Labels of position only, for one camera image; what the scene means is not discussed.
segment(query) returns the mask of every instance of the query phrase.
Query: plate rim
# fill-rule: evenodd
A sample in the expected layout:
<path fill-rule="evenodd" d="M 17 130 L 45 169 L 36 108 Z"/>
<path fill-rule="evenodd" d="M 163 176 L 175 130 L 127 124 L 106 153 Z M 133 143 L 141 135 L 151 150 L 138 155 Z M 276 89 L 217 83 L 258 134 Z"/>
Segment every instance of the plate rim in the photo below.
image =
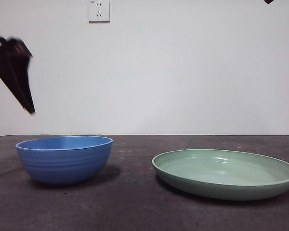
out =
<path fill-rule="evenodd" d="M 181 178 L 181 179 L 184 179 L 184 180 L 190 180 L 190 181 L 193 181 L 193 182 L 206 183 L 206 184 L 215 184 L 215 185 L 222 185 L 222 186 L 260 187 L 260 186 L 279 185 L 279 184 L 284 184 L 284 183 L 288 183 L 289 182 L 289 179 L 286 179 L 286 180 L 275 181 L 273 183 L 267 183 L 267 184 L 223 184 L 223 183 L 213 183 L 213 182 L 208 182 L 208 181 L 195 180 L 195 179 L 191 179 L 191 178 L 188 178 L 188 177 L 180 177 L 180 176 L 171 174 L 171 173 L 161 169 L 160 167 L 158 167 L 154 163 L 155 159 L 158 158 L 161 155 L 165 155 L 165 154 L 168 154 L 168 153 L 174 153 L 174 152 L 181 152 L 181 151 L 193 151 L 193 150 L 196 150 L 196 151 L 212 150 L 212 151 L 227 151 L 227 152 L 235 152 L 235 153 L 245 153 L 245 154 L 251 154 L 251 155 L 256 155 L 256 156 L 263 156 L 263 157 L 266 157 L 266 158 L 269 158 L 269 159 L 274 159 L 274 160 L 277 160 L 277 161 L 280 161 L 280 162 L 283 162 L 283 163 L 289 165 L 289 162 L 287 162 L 287 161 L 284 161 L 284 160 L 281 160 L 281 159 L 278 159 L 278 158 L 274 158 L 274 157 L 271 157 L 271 156 L 267 156 L 267 155 L 261 155 L 261 154 L 249 153 L 249 152 L 242 152 L 242 151 L 234 151 L 234 150 L 226 150 L 226 149 L 205 149 L 205 148 L 202 148 L 202 149 L 180 149 L 180 150 L 173 150 L 173 151 L 160 153 L 160 154 L 158 154 L 158 155 L 156 155 L 156 156 L 154 156 L 152 158 L 152 165 L 153 165 L 154 168 L 158 169 L 159 171 L 164 172 L 164 173 L 166 173 L 168 175 L 171 175 L 173 177 L 178 177 L 178 178 Z"/>

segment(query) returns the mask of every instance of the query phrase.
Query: plate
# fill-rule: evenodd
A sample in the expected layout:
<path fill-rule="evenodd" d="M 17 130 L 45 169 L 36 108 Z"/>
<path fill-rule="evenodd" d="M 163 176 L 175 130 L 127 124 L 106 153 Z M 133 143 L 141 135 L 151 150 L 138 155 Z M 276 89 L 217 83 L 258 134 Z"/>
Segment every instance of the plate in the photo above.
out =
<path fill-rule="evenodd" d="M 187 193 L 222 200 L 260 200 L 289 190 L 289 163 L 265 155 L 187 149 L 152 159 L 157 175 Z"/>

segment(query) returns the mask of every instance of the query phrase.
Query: wall socket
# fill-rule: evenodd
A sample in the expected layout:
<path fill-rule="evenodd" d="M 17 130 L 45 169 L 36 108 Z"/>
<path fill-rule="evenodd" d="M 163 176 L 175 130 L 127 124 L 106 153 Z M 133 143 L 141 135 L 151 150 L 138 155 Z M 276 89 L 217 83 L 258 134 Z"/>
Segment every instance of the wall socket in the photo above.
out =
<path fill-rule="evenodd" d="M 88 2 L 89 22 L 110 22 L 110 0 L 91 0 Z"/>

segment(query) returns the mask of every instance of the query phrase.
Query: blue bowl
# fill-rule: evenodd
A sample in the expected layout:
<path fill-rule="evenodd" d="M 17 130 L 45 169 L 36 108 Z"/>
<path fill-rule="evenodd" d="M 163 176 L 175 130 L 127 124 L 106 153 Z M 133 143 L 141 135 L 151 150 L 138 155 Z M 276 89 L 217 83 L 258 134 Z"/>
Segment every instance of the blue bowl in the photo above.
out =
<path fill-rule="evenodd" d="M 89 179 L 106 164 L 112 139 L 101 136 L 62 136 L 20 142 L 19 159 L 37 181 L 68 185 Z"/>

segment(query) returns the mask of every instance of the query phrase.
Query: table surface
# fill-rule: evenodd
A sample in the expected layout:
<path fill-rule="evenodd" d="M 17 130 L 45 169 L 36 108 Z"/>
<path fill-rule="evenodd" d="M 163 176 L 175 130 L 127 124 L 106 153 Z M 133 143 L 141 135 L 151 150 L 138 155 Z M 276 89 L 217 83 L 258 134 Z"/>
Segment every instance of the table surface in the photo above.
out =
<path fill-rule="evenodd" d="M 0 137 L 0 231 L 289 231 L 289 191 L 260 201 L 208 199 L 165 184 L 151 164 L 159 153 L 188 148 L 289 162 L 289 136 L 109 135 L 105 168 L 68 187 L 38 183 L 22 168 L 15 144 L 40 137 Z"/>

